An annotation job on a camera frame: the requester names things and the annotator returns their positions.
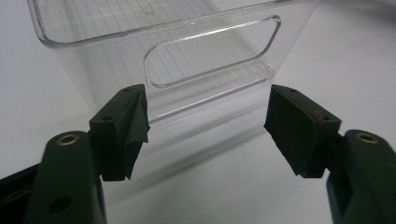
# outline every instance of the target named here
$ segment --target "container rim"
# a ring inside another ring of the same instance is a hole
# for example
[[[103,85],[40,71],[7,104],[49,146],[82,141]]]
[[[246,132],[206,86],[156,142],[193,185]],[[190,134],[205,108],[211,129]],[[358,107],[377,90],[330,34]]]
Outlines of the container rim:
[[[41,19],[40,9],[39,9],[37,0],[27,0],[28,5],[29,5],[29,10],[31,13],[31,17],[32,17],[32,22],[35,27],[35,33],[36,33],[38,39],[41,41],[41,43],[43,43],[43,45],[47,46],[50,49],[79,49],[79,48],[83,48],[83,47],[87,47],[87,46],[91,46],[91,45],[100,45],[109,39],[124,38],[128,35],[149,33],[149,32],[153,32],[153,31],[158,32],[163,29],[169,29],[172,27],[178,27],[178,26],[183,26],[186,24],[192,24],[192,23],[196,23],[198,21],[214,20],[216,18],[227,17],[230,15],[235,16],[238,14],[251,13],[254,11],[258,11],[258,10],[263,10],[263,9],[272,8],[272,7],[281,7],[284,5],[289,5],[289,4],[304,2],[304,1],[309,1],[309,0],[273,0],[270,2],[259,3],[256,5],[251,5],[251,6],[247,6],[247,7],[238,7],[238,8],[228,9],[228,10],[224,10],[224,11],[220,11],[220,12],[215,12],[212,14],[207,14],[207,15],[204,15],[201,17],[195,17],[195,18],[191,18],[191,19],[187,19],[187,20],[169,21],[169,22],[165,22],[165,23],[144,26],[144,27],[130,29],[130,30],[126,30],[126,31],[120,31],[120,32],[116,32],[113,34],[99,35],[99,36],[95,36],[95,37],[81,39],[78,41],[60,42],[60,41],[52,40],[47,37],[44,22]]]

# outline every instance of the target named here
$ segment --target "clamp jaw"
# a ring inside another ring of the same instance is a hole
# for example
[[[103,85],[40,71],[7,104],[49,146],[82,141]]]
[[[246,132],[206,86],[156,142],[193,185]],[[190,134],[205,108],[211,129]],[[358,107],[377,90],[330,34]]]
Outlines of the clamp jaw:
[[[296,175],[331,174],[333,223],[396,223],[396,154],[364,131],[338,134],[341,120],[300,92],[273,85],[264,128]]]
[[[144,85],[119,91],[91,120],[89,132],[59,134],[40,164],[0,184],[0,223],[106,223],[100,176],[131,178],[148,141]]]

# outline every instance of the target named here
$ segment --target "white table surface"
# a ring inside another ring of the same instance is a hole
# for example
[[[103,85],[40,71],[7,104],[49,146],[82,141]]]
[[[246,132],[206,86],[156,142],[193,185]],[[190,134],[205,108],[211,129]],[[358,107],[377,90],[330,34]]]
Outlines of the white table surface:
[[[0,1],[0,24],[3,178],[38,163],[52,136],[88,131],[92,112],[36,38],[25,0]],[[362,129],[396,147],[395,59],[396,2],[323,0],[273,81],[332,111],[340,133]],[[222,119],[213,111],[235,105],[220,101],[207,106],[212,120],[155,129],[133,179],[104,184],[108,222],[332,223],[328,174],[293,174],[262,128],[262,101]]]

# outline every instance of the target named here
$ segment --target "clear plastic container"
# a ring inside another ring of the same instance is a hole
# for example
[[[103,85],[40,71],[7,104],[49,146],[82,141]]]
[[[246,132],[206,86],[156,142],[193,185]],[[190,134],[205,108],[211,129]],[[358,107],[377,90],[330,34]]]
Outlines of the clear plastic container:
[[[28,0],[93,110],[144,83],[149,122],[273,77],[318,0]]]

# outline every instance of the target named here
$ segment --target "plastic bin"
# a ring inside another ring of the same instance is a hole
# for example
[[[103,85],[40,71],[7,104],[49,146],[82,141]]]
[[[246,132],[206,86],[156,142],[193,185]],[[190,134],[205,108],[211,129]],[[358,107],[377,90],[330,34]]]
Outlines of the plastic bin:
[[[273,77],[318,0],[28,0],[93,110],[144,83],[149,122]]]

